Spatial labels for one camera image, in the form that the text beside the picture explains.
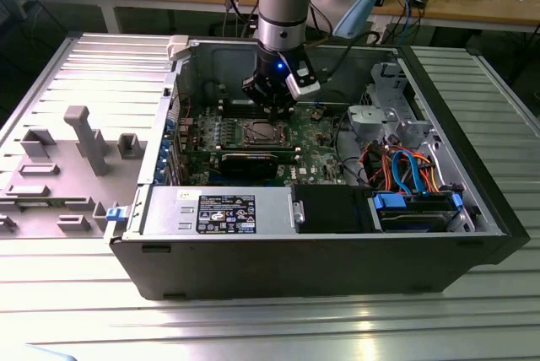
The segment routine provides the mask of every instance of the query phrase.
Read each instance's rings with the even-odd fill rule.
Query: gray plastic part
[[[142,159],[143,150],[135,133],[123,133],[116,143],[122,159]]]
[[[90,112],[84,105],[70,105],[64,114],[64,121],[77,134],[80,143],[79,149],[82,149],[88,159],[95,175],[105,175],[108,171],[108,166],[103,159],[102,147],[95,140],[95,134],[90,129],[88,116]]]
[[[0,214],[0,232],[13,232],[17,224],[7,215]]]
[[[74,198],[72,201],[66,201],[65,204],[70,211],[91,211],[95,206],[92,197]]]
[[[35,161],[48,159],[45,146],[52,144],[55,141],[46,129],[29,129],[20,142],[28,157]]]
[[[81,157],[76,147],[77,141],[57,140],[54,146],[46,146],[49,159],[45,164],[57,164],[61,169],[56,175],[22,176],[18,171],[11,175],[6,190],[10,186],[35,186],[44,184],[51,190],[48,197],[32,200],[30,197],[10,197],[0,202],[0,213],[8,214],[18,225],[17,233],[4,234],[4,239],[20,238],[63,238],[100,237],[103,235],[100,220],[92,217],[95,205],[87,210],[70,210],[65,205],[57,205],[56,198],[64,201],[78,201],[81,198],[92,197],[94,202],[101,202],[106,210],[109,207],[129,205],[133,202],[137,190],[137,174],[141,169],[142,160],[122,160],[116,147],[116,140],[107,142],[105,160],[109,165],[107,177],[96,177],[86,158]],[[24,156],[20,165],[36,164]],[[57,226],[60,215],[84,214],[91,230],[86,232],[62,232]]]
[[[101,134],[100,129],[92,129],[92,132],[94,133],[94,140],[97,143],[98,148],[100,149],[101,153],[105,156],[107,154],[107,149],[109,148],[107,146],[107,142],[103,138],[103,135]],[[81,153],[81,157],[86,157],[86,152],[84,151],[84,148],[81,146],[81,143],[76,143],[78,151]]]
[[[105,230],[107,227],[107,219],[105,218],[106,213],[107,211],[101,202],[95,204],[94,211],[92,212],[92,219],[101,230]]]
[[[0,212],[23,212],[23,208],[15,201],[0,202]]]
[[[90,224],[84,215],[60,215],[57,225],[63,232],[90,230]]]
[[[60,172],[60,168],[52,163],[43,164],[23,164],[19,167],[19,174],[25,175],[56,175]]]
[[[10,186],[6,191],[8,196],[16,197],[47,197],[51,190],[47,186]]]

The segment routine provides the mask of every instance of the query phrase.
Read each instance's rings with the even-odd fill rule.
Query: motherboard
[[[345,184],[334,147],[337,119],[325,115],[324,107],[314,105],[297,106],[286,120],[272,122],[264,115],[223,112],[218,107],[195,110],[189,118],[179,120],[179,137],[173,143],[174,166],[182,168],[177,183]]]

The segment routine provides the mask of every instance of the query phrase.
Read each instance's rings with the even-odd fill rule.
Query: plastic latch
[[[107,209],[105,219],[108,222],[123,222],[129,218],[130,207],[110,207]]]
[[[375,204],[375,209],[381,209],[385,206],[380,195],[375,195],[375,197],[373,198],[373,202]]]
[[[375,196],[374,201],[376,209],[381,209],[382,207],[389,209],[407,207],[405,198],[400,194],[378,194]]]
[[[463,200],[459,196],[459,194],[452,194],[452,201],[454,201],[454,204],[456,205],[456,207],[460,209],[463,207]]]

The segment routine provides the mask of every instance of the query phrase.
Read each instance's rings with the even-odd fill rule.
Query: power supply label
[[[201,195],[197,213],[199,234],[256,233],[254,195]]]

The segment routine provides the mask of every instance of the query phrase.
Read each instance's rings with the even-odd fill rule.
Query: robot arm
[[[375,0],[259,0],[257,65],[242,88],[271,117],[288,115],[321,88],[303,47],[310,3],[328,17],[334,35],[353,38]]]

